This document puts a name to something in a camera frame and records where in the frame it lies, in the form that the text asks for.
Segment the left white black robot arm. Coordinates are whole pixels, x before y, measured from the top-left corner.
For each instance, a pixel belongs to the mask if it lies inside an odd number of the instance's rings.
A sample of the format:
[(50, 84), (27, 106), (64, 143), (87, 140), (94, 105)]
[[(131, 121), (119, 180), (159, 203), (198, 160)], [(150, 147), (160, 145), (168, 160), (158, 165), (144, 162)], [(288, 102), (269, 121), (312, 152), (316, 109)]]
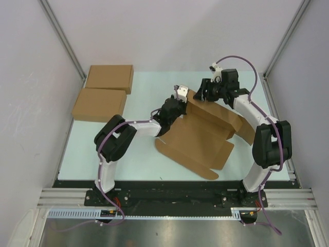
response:
[(126, 120), (114, 115), (99, 131), (94, 139), (99, 162), (95, 180), (98, 191), (96, 200), (104, 206), (112, 203), (115, 186), (115, 171), (118, 160), (127, 152), (135, 137), (160, 137), (166, 134), (174, 121), (186, 114), (187, 96), (174, 96), (166, 99), (161, 108), (151, 112), (148, 120)]

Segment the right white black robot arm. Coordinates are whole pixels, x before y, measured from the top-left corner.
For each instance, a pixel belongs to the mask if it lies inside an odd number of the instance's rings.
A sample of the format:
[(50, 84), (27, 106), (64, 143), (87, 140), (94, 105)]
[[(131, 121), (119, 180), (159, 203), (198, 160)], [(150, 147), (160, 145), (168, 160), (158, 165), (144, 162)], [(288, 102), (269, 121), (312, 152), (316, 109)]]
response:
[(236, 69), (210, 66), (211, 78), (204, 78), (194, 95), (195, 100), (225, 104), (240, 113), (255, 131), (252, 145), (254, 163), (242, 180), (237, 193), (242, 206), (261, 200), (261, 190), (273, 172), (279, 172), (292, 156), (291, 125), (264, 112), (251, 98), (251, 91), (241, 88)]

